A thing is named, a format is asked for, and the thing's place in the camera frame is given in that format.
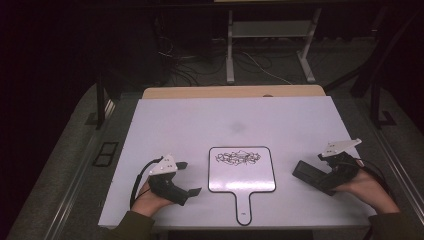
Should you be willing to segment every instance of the floor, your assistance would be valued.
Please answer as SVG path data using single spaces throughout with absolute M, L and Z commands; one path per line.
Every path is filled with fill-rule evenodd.
M 172 41 L 166 41 L 169 41 L 168 44 L 160 50 L 169 73 L 169 81 L 165 86 L 226 85 L 225 42 L 222 39 L 214 40 L 213 47 L 202 56 L 178 49 Z M 296 51 L 301 47 L 300 39 L 235 42 L 235 85 L 308 84 L 296 56 Z M 316 84 L 325 86 L 360 66 L 374 47 L 375 41 L 372 38 L 352 41 L 324 39 L 313 42 L 308 60 L 317 79 Z M 421 176 L 424 171 L 423 135 L 399 108 L 390 93 L 384 90 L 381 108 L 393 116 L 397 125 L 384 126 L 382 130 L 375 129 L 368 119 L 369 96 L 354 99 L 349 94 L 354 80 L 327 95 L 333 98 L 352 139 L 362 139 L 363 143 L 357 147 L 359 154 L 380 166 L 401 210 L 411 219 L 416 231 L 424 236 L 423 216 L 422 213 L 417 214 L 420 206 L 423 206 L 423 199 L 420 199 L 424 192 L 424 178 Z M 98 227 L 97 222 L 140 96 L 141 93 L 125 93 L 121 100 L 111 103 L 104 126 L 95 130 L 95 125 L 87 123 L 90 114 L 96 112 L 95 87 L 87 91 L 62 133 L 8 239 L 101 239 L 108 230 Z M 92 166 L 103 142 L 119 142 L 112 164 L 109 167 Z M 407 172 L 416 191 L 410 193 L 405 190 L 406 186 L 411 188 L 411 185 L 405 185 L 394 174 L 396 169 L 401 168 L 398 162 Z M 313 238 L 362 239 L 366 231 L 367 229 L 320 229 L 313 231 Z

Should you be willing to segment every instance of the person's left hand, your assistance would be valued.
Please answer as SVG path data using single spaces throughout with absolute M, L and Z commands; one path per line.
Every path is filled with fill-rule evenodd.
M 147 217 L 152 217 L 161 208 L 171 205 L 173 202 L 152 193 L 148 181 L 149 180 L 147 179 L 138 192 L 139 197 L 131 207 L 131 211 L 137 212 Z

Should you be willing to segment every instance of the gray carpet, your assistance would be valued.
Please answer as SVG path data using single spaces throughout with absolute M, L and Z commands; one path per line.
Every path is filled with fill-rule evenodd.
M 171 75 L 166 86 L 215 85 L 226 83 L 225 45 L 216 44 L 214 53 L 217 56 L 209 58 L 193 58 L 184 61 L 180 59 L 178 69 L 184 71 L 186 77 Z M 235 43 L 235 78 L 236 85 L 277 85 L 285 84 L 281 79 L 264 74 L 249 57 L 248 53 L 266 71 L 284 78 L 293 84 L 306 84 L 296 56 L 296 50 L 302 46 L 300 41 L 280 40 Z M 354 39 L 352 42 L 342 40 L 323 40 L 314 42 L 308 59 L 312 66 L 317 84 L 326 85 L 345 73 L 362 64 L 371 54 L 375 42 L 372 39 Z M 190 52 L 180 52 L 180 56 L 189 56 Z M 411 219 L 414 228 L 424 236 L 424 227 L 416 216 L 407 196 L 402 190 L 397 178 L 386 161 L 373 126 L 369 123 L 367 114 L 369 101 L 353 99 L 349 89 L 353 80 L 329 92 L 348 129 L 351 137 L 362 139 L 357 148 L 362 158 L 377 163 L 386 175 L 393 188 L 398 204 Z M 122 150 L 132 114 L 138 96 L 124 95 L 115 102 L 115 110 L 106 121 L 102 130 L 95 131 L 94 126 L 85 125 L 90 113 L 95 112 L 95 88 L 87 91 L 75 109 L 61 139 L 52 153 L 39 181 L 31 193 L 8 239 L 42 239 L 48 232 L 60 207 L 66 191 L 72 185 L 74 177 L 80 176 L 81 185 L 74 192 L 74 198 L 65 199 L 70 212 L 63 214 L 64 222 L 56 234 L 56 239 L 101 239 L 106 229 L 97 226 L 103 202 L 119 154 Z M 401 160 L 411 179 L 420 192 L 423 192 L 424 179 L 420 176 L 424 170 L 424 139 L 393 100 L 391 95 L 383 91 L 382 109 L 389 111 L 394 117 L 396 126 L 385 126 L 381 132 L 387 138 L 390 146 Z M 119 142 L 118 152 L 110 167 L 91 166 L 93 157 L 98 153 L 103 142 Z M 84 155 L 91 154 L 89 162 L 81 162 Z M 367 229 L 325 229 L 314 230 L 315 240 L 332 239 L 362 239 Z

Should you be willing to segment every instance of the paddle handle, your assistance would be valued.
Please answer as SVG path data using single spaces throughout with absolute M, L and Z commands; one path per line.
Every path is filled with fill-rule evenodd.
M 237 221 L 240 225 L 247 226 L 252 221 L 252 211 L 250 208 L 250 192 L 236 193 Z

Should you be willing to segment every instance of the dark background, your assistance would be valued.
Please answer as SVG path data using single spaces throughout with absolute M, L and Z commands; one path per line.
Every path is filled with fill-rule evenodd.
M 109 95 L 117 99 L 123 91 L 160 86 L 166 72 L 156 54 L 155 34 L 170 37 L 183 48 L 207 48 L 211 38 L 226 38 L 227 20 L 224 11 L 103 11 L 83 9 L 70 0 L 7 1 L 1 3 L 0 9 L 0 239 L 3 239 L 76 104 L 98 77 L 104 81 Z M 292 14 L 285 16 L 303 18 L 310 10 L 300 7 L 297 11 L 300 15 L 289 11 Z M 379 6 L 374 4 L 325 8 L 316 37 L 349 40 L 369 36 L 378 10 Z M 247 11 L 237 16 L 275 19 L 281 16 L 280 11 L 283 10 L 274 14 L 269 10 L 254 11 L 255 14 Z M 162 17 L 159 25 L 155 21 L 157 16 Z M 420 14 L 393 51 L 385 69 L 390 80 L 387 88 L 396 93 L 401 106 L 424 131 L 424 111 L 411 107 L 414 106 L 411 102 L 424 102 L 424 79 L 420 74 L 424 53 L 422 29 L 423 14 Z

